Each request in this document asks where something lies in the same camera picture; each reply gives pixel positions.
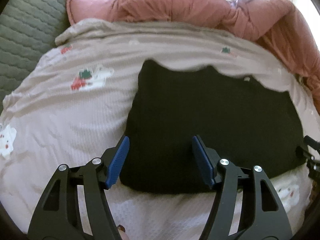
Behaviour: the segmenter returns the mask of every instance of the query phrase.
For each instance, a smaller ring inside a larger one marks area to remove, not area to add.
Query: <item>fingernail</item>
[[[124,226],[122,226],[122,225],[119,225],[119,226],[118,226],[118,229],[121,230],[121,231],[123,231],[123,232],[125,232],[125,228],[124,228]]]

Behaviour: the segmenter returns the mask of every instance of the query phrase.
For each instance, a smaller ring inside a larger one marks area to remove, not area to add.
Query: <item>gray quilted fabric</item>
[[[65,0],[10,0],[0,15],[0,113],[5,95],[69,27]]]

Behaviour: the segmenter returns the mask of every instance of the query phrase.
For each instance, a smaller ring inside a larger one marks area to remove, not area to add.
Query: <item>dark green cloth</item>
[[[121,182],[153,193],[208,190],[191,151],[196,134],[220,157],[239,167],[260,165],[270,178],[305,162],[295,155],[303,133],[289,93],[212,66],[176,72],[147,60],[125,133],[130,150]]]

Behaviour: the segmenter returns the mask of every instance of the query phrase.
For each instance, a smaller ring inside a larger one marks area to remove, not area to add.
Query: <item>bed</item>
[[[68,28],[64,3],[65,0],[10,0],[4,8],[0,15],[1,99],[19,87],[40,57],[55,47],[55,37]]]

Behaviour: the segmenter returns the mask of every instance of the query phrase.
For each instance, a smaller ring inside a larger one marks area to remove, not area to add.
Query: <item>pink blanket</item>
[[[67,0],[71,24],[175,21],[223,29],[254,41],[304,77],[320,113],[320,55],[300,11],[288,0]]]

